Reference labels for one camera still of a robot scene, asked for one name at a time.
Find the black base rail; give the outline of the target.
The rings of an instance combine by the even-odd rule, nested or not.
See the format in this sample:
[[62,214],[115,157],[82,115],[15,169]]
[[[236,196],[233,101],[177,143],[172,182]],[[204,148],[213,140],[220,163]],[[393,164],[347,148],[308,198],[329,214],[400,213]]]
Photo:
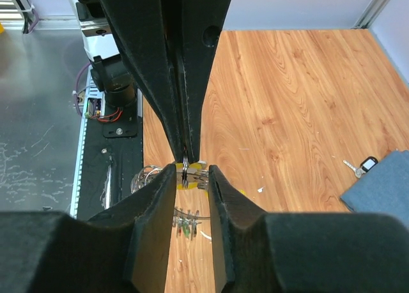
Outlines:
[[143,167],[143,98],[113,123],[83,117],[77,149],[70,214],[87,220],[131,194]]

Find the folded blue cloth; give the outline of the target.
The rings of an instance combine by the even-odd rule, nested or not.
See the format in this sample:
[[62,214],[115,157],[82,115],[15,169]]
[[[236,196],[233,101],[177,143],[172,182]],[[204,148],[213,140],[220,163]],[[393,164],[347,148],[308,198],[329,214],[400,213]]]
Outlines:
[[395,150],[378,159],[340,200],[355,213],[381,213],[408,226],[408,151]]

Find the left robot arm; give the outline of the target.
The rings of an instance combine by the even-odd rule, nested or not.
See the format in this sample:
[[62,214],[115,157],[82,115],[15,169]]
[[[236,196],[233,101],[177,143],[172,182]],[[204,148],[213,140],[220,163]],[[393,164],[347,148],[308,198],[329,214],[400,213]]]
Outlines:
[[200,158],[201,114],[231,0],[79,0],[109,25],[118,53],[93,58],[93,79],[139,88],[177,162]]

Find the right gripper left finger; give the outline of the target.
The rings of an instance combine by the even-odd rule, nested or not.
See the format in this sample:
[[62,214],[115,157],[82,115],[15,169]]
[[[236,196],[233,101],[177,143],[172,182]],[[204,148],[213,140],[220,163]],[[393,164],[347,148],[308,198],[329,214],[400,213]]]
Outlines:
[[163,292],[176,167],[88,221],[1,213],[2,292]]

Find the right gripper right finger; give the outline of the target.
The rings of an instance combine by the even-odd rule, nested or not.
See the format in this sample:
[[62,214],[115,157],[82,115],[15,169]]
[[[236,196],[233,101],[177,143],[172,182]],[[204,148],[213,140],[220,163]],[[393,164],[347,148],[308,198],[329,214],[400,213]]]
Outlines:
[[208,171],[217,292],[407,292],[408,229],[374,213],[272,213]]

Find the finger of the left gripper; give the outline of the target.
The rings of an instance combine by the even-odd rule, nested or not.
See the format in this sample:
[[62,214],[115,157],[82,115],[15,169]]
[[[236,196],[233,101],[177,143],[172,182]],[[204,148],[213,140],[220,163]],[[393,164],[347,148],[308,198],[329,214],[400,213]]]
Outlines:
[[99,0],[124,64],[160,119],[174,159],[183,160],[181,110],[161,0]]
[[162,116],[176,162],[199,160],[206,89],[231,0],[161,0],[170,101]]

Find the black key fob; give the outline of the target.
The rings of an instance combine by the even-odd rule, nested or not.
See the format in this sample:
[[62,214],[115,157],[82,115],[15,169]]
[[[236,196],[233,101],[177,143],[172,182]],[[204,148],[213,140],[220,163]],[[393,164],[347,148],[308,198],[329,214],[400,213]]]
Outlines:
[[360,179],[378,164],[378,159],[374,156],[368,156],[358,167],[353,166],[347,160],[343,160],[343,163],[354,172],[357,179]]

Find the green key tag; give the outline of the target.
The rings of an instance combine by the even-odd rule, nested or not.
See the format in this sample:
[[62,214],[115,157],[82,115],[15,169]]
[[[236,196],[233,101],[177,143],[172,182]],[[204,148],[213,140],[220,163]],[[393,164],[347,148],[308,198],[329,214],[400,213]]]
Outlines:
[[182,229],[183,229],[183,233],[185,237],[189,238],[190,237],[190,226],[189,225],[183,226]]

